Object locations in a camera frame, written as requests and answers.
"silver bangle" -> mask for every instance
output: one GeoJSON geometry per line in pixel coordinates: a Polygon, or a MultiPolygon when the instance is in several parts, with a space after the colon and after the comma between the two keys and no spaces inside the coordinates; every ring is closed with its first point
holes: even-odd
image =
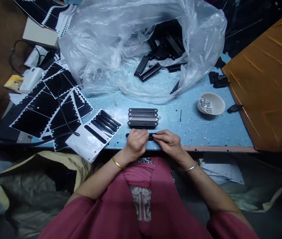
{"type": "Polygon", "coordinates": [[[195,164],[194,164],[193,167],[190,167],[189,169],[182,169],[182,168],[180,168],[180,170],[182,170],[182,171],[190,171],[190,170],[192,170],[192,169],[195,169],[195,167],[196,167],[197,165],[198,165],[198,162],[195,161],[195,164]]]}

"plastic bag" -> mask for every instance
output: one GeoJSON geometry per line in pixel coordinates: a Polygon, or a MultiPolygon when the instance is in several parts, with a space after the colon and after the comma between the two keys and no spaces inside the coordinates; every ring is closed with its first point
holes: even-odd
{"type": "Polygon", "coordinates": [[[135,100],[164,104],[214,67],[224,47],[226,24],[223,11],[203,0],[84,0],[59,45],[88,97],[121,90],[135,100]],[[181,72],[162,69],[142,83],[133,74],[150,51],[146,41],[156,24],[172,19],[182,26],[186,51],[175,61],[159,62],[188,63],[181,72]],[[179,80],[179,89],[170,94],[179,80]]]}

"blue table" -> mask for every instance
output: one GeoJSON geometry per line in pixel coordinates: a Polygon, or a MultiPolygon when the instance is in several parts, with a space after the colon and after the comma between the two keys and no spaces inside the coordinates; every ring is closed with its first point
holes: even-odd
{"type": "MultiPolygon", "coordinates": [[[[222,55],[222,59],[228,62],[230,58],[222,55]]],[[[234,104],[234,99],[228,87],[215,89],[210,84],[206,75],[197,84],[179,95],[166,105],[152,105],[132,100],[124,96],[121,92],[98,98],[88,98],[94,108],[92,114],[83,118],[83,123],[103,108],[115,119],[123,124],[120,131],[113,137],[107,149],[122,149],[126,144],[126,134],[130,132],[127,125],[129,108],[157,108],[159,114],[158,126],[154,133],[162,129],[169,129],[181,138],[181,144],[188,151],[225,151],[225,152],[255,152],[252,141],[246,131],[244,123],[239,113],[229,114],[226,111],[218,116],[210,118],[208,115],[200,113],[196,107],[200,96],[205,92],[213,92],[221,96],[225,102],[225,109],[234,104]],[[182,121],[180,122],[180,112],[182,110],[182,121]]],[[[52,143],[43,147],[53,147],[52,143]]],[[[158,150],[160,146],[154,142],[147,143],[148,150],[158,150]]]]}

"gold bangle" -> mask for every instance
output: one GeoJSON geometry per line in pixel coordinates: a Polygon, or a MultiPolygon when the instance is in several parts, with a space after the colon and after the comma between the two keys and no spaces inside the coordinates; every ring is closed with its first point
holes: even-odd
{"type": "Polygon", "coordinates": [[[116,164],[116,166],[118,166],[121,169],[125,169],[125,167],[122,167],[120,164],[117,163],[117,161],[115,161],[114,156],[112,156],[112,160],[116,164]]]}

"wire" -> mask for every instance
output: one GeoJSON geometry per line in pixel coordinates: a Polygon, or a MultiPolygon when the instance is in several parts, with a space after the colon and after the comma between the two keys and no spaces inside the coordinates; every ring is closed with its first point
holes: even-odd
{"type": "Polygon", "coordinates": [[[10,58],[9,58],[9,63],[10,63],[11,68],[12,68],[15,72],[17,72],[17,73],[19,73],[19,74],[22,75],[23,73],[17,71],[17,70],[14,68],[14,65],[12,64],[12,57],[13,57],[13,55],[14,55],[15,52],[16,52],[16,45],[17,45],[18,42],[21,42],[21,41],[28,43],[28,45],[33,46],[33,47],[37,50],[37,52],[38,52],[38,54],[39,54],[39,57],[38,57],[38,62],[37,62],[36,67],[39,67],[39,66],[40,66],[41,57],[42,57],[42,56],[45,57],[45,56],[44,56],[44,55],[41,55],[40,52],[39,52],[39,50],[38,50],[38,48],[37,48],[34,44],[32,44],[31,42],[26,41],[26,40],[17,40],[17,41],[15,41],[14,47],[11,49],[11,52],[12,52],[12,53],[11,53],[10,58]]]}
{"type": "Polygon", "coordinates": [[[65,119],[65,122],[66,122],[66,124],[67,124],[67,126],[68,126],[70,132],[72,132],[75,136],[80,136],[80,134],[79,134],[78,132],[72,131],[72,129],[70,128],[70,126],[69,126],[69,124],[68,124],[68,122],[67,122],[67,119],[66,119],[66,117],[65,117],[65,114],[64,114],[64,112],[63,112],[63,110],[62,110],[62,108],[61,108],[60,93],[61,93],[61,90],[62,90],[63,87],[64,87],[64,81],[63,81],[63,79],[62,79],[62,77],[61,77],[61,74],[60,74],[60,79],[61,79],[61,88],[58,90],[58,104],[59,104],[59,110],[61,111],[61,113],[62,113],[62,115],[63,115],[63,117],[64,117],[64,119],[65,119]]]}
{"type": "Polygon", "coordinates": [[[56,138],[60,138],[62,136],[68,135],[68,134],[73,134],[73,132],[66,132],[66,133],[62,133],[59,135],[56,135],[52,138],[37,142],[37,143],[11,143],[11,142],[5,142],[5,143],[0,143],[0,146],[20,146],[20,147],[35,147],[35,146],[39,146],[45,143],[48,143],[51,140],[54,140],[56,138]]]}

